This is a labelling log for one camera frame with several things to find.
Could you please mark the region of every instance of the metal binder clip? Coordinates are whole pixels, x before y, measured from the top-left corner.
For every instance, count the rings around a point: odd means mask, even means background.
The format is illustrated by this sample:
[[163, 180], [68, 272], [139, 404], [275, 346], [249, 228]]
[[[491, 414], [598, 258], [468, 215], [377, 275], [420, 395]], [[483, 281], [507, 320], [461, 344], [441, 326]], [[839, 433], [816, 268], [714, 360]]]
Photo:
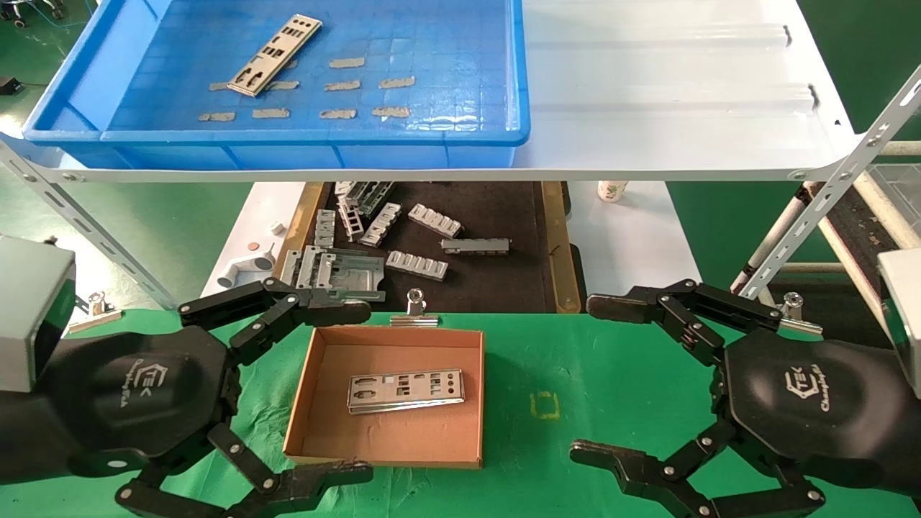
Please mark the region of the metal binder clip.
[[426, 314], [426, 295], [419, 288], [406, 293], [406, 314], [391, 317], [391, 327], [438, 327], [438, 315]]

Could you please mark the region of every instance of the punched metal plate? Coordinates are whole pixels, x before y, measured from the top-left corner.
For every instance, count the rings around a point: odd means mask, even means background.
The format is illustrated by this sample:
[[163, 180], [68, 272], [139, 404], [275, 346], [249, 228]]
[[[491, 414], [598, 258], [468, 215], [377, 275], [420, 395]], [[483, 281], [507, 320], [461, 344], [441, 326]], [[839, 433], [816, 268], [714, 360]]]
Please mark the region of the punched metal plate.
[[463, 372], [460, 369], [367, 374], [352, 376], [349, 380], [348, 410], [353, 415], [463, 401]]
[[252, 56], [227, 83], [227, 87], [243, 95], [256, 97], [304, 43], [316, 34], [321, 25], [318, 19], [294, 15]]

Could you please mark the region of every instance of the tek logo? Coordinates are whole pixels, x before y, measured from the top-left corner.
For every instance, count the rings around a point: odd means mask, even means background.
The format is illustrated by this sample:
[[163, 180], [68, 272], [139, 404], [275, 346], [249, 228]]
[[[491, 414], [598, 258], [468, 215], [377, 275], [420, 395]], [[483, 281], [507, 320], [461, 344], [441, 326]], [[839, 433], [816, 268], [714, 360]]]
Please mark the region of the tek logo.
[[819, 381], [810, 373], [804, 372], [802, 367], [790, 367], [790, 370], [784, 372], [787, 378], [787, 390], [806, 399], [811, 395], [819, 393]]
[[133, 389], [141, 389], [139, 397], [150, 397], [154, 394], [151, 389], [163, 385], [163, 381], [166, 380], [167, 371], [169, 371], [168, 367], [164, 367], [159, 363], [141, 367], [142, 363], [144, 363], [144, 359], [135, 360], [131, 369], [124, 375], [122, 400], [119, 404], [121, 408], [128, 406]]
[[138, 369], [134, 374], [134, 388], [144, 387], [144, 389], [141, 390], [141, 397], [150, 397], [153, 395], [150, 388], [162, 385], [168, 370], [168, 368], [159, 363], [144, 367], [143, 369]]
[[789, 371], [784, 372], [784, 378], [787, 379], [787, 390], [798, 395], [800, 399], [822, 393], [819, 408], [822, 409], [822, 412], [828, 412], [832, 409], [828, 380], [821, 367], [813, 363], [811, 368], [812, 371], [806, 371], [802, 367], [790, 367]]

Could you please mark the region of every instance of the metal rack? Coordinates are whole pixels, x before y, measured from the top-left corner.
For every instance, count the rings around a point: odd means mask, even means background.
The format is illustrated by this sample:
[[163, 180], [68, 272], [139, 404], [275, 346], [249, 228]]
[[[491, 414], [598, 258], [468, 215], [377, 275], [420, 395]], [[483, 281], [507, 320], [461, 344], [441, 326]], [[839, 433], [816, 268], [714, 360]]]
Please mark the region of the metal rack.
[[79, 182], [824, 182], [775, 226], [754, 299], [921, 105], [921, 66], [855, 135], [796, 0], [525, 0], [531, 135], [500, 170], [83, 169], [0, 135], [0, 159], [158, 304], [176, 301], [64, 187]]

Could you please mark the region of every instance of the metal bracket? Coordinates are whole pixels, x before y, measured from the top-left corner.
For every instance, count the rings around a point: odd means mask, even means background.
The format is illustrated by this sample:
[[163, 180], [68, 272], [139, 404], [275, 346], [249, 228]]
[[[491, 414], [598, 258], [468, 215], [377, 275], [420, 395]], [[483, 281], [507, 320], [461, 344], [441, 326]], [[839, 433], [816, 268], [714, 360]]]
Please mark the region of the metal bracket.
[[[165, 310], [176, 309], [172, 295], [144, 268], [99, 222], [89, 215], [67, 191], [57, 183], [48, 181], [44, 174], [21, 158], [5, 142], [0, 142], [0, 160], [13, 171], [42, 201], [67, 220], [83, 237], [119, 266], [141, 289]], [[69, 171], [63, 177], [68, 180]], [[78, 182], [76, 174], [71, 182]]]
[[765, 260], [755, 268], [740, 290], [740, 295], [754, 300], [774, 278], [793, 252], [818, 227], [819, 222], [841, 199], [854, 180], [877, 157], [905, 122], [921, 106], [921, 66], [899, 88], [880, 117], [860, 139], [857, 147], [844, 160], [838, 162], [831, 177], [794, 219]]

